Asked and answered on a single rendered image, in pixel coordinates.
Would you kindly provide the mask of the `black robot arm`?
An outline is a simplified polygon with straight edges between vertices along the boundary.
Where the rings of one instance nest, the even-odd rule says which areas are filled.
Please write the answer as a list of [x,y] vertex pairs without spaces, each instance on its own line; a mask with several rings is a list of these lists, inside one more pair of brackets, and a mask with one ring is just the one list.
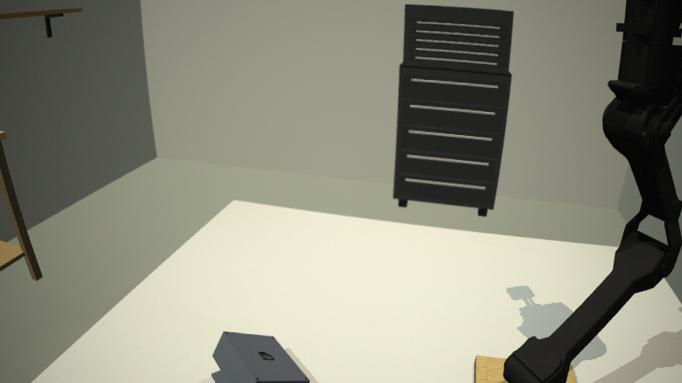
[[[528,338],[504,362],[508,383],[566,383],[571,361],[637,292],[669,276],[682,246],[678,200],[664,144],[682,116],[682,45],[623,41],[615,94],[603,114],[610,144],[630,162],[641,194],[623,231],[612,272],[550,336]],[[648,216],[664,222],[667,244],[638,231]]]

